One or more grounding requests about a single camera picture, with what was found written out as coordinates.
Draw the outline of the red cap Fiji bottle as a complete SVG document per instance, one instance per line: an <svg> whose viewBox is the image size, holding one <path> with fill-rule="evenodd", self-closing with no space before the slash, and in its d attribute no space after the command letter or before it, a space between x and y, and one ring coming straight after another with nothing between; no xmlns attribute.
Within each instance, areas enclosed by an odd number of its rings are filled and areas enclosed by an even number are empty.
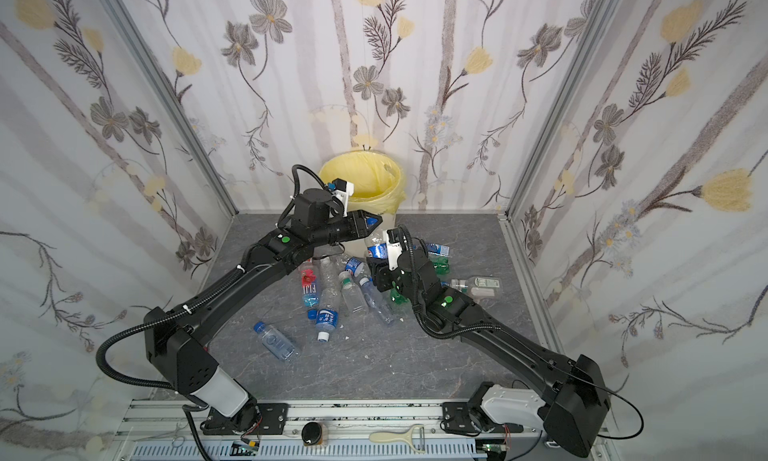
<svg viewBox="0 0 768 461"><path fill-rule="evenodd" d="M302 300L306 307L312 308L319 303L317 277L313 268L301 270Z"/></svg>

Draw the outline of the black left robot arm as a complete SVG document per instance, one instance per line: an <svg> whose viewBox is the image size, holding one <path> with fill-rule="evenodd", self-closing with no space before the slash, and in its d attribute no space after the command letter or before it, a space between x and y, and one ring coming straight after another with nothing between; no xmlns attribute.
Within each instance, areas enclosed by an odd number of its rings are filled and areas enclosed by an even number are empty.
<svg viewBox="0 0 768 461"><path fill-rule="evenodd" d="M96 352L98 368L118 382L165 389L222 418L227 432L245 434L262 419L256 398L208 352L213 336L260 292L309 260L321 246L364 239L382 223L381 216L348 207L352 183L337 178L302 189L296 164L293 194L275 228L249 246L241 261L207 289L168 311L151 310L143 323L104 341ZM145 337L148 361L159 381L119 372L107 360L108 350L134 335Z"/></svg>

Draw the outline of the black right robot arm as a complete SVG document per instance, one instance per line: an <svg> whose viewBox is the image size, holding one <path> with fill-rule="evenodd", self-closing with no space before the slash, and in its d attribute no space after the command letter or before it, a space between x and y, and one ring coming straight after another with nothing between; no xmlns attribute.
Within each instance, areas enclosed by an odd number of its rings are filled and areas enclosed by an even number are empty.
<svg viewBox="0 0 768 461"><path fill-rule="evenodd" d="M384 259L368 264L380 288L396 288L409 300L420 328L434 339L457 338L511 371L540 403L533 417L570 454L589 457L619 393L609 389L599 365L545 348L493 318L462 291L439 280L426 245L399 225L388 230Z"/></svg>

